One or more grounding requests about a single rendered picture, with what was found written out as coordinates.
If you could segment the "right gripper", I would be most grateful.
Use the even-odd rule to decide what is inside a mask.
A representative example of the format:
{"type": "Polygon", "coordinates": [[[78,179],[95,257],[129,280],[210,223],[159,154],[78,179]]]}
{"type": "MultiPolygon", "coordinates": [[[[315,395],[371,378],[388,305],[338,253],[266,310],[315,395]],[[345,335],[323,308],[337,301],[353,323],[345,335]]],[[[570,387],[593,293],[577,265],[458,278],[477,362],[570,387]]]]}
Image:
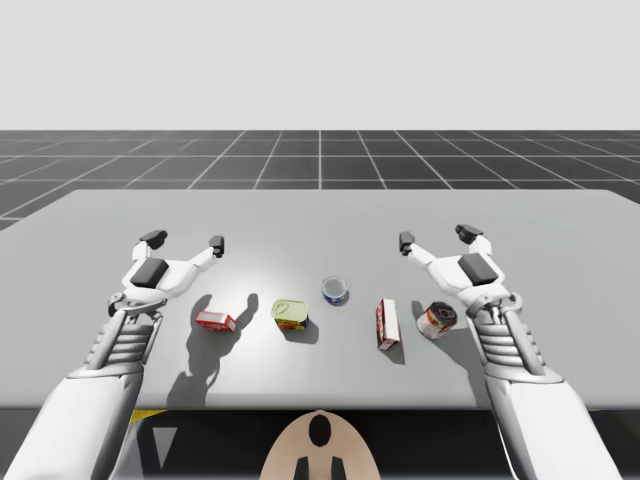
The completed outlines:
{"type": "Polygon", "coordinates": [[[416,243],[409,231],[399,234],[399,251],[410,262],[428,271],[434,282],[465,307],[480,297],[502,299],[509,296],[503,285],[504,272],[490,257],[493,248],[484,232],[468,224],[459,224],[455,232],[467,247],[467,254],[437,258],[416,243]]]}

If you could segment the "red and white can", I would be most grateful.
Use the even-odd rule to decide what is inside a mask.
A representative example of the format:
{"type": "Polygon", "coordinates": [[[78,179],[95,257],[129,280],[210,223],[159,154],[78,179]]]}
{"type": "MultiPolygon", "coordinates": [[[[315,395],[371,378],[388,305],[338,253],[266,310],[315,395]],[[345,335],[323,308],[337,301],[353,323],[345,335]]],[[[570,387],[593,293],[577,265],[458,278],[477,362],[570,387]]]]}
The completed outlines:
{"type": "Polygon", "coordinates": [[[421,334],[429,339],[437,339],[445,335],[458,322],[458,315],[451,305],[446,302],[431,303],[416,324],[421,334]]]}

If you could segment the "red and white carton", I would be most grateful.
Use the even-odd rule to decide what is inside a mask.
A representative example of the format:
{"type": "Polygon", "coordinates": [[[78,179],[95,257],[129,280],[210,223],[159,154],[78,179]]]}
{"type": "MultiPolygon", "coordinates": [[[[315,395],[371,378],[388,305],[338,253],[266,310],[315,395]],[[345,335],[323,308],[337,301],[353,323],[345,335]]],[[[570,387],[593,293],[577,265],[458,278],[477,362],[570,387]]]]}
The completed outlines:
{"type": "Polygon", "coordinates": [[[384,298],[376,308],[376,334],[378,349],[389,350],[401,342],[396,303],[384,298]]]}

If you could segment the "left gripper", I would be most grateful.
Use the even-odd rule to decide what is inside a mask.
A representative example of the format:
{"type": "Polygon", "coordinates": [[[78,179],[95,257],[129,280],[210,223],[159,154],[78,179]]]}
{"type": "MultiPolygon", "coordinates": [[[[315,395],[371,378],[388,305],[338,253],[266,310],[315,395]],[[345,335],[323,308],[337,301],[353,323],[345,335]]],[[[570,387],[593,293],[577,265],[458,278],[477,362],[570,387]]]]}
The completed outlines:
{"type": "Polygon", "coordinates": [[[176,298],[191,285],[191,267],[204,273],[225,253],[224,237],[214,235],[207,248],[187,261],[151,258],[167,236],[166,230],[154,230],[139,238],[132,250],[136,262],[122,279],[125,302],[144,304],[176,298]]]}

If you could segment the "blue flat can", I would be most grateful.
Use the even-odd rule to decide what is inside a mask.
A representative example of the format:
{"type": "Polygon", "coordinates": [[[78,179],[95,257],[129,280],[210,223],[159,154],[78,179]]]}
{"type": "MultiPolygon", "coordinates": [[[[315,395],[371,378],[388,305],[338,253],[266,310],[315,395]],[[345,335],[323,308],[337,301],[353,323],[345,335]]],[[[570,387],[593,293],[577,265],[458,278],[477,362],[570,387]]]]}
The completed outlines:
{"type": "Polygon", "coordinates": [[[348,294],[346,282],[337,276],[330,276],[322,281],[321,293],[323,298],[332,305],[342,304],[348,294]]]}

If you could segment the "green and blue rectangular can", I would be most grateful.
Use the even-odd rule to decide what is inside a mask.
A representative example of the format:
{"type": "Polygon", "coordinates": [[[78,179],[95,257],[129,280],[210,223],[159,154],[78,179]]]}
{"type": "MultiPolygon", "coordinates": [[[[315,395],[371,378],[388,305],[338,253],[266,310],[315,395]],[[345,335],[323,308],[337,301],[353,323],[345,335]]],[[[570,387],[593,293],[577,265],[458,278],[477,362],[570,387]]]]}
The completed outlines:
{"type": "Polygon", "coordinates": [[[308,305],[302,301],[279,299],[273,303],[271,315],[279,329],[302,331],[308,323],[308,305]]]}

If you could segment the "tan robot part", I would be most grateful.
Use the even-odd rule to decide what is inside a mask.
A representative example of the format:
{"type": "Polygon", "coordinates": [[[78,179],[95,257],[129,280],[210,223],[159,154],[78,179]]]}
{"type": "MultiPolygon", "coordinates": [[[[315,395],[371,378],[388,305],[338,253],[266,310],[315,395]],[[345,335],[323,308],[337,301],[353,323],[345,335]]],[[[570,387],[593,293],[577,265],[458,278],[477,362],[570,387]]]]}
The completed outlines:
{"type": "Polygon", "coordinates": [[[259,480],[381,480],[360,433],[323,410],[291,422],[275,440],[259,480]]]}

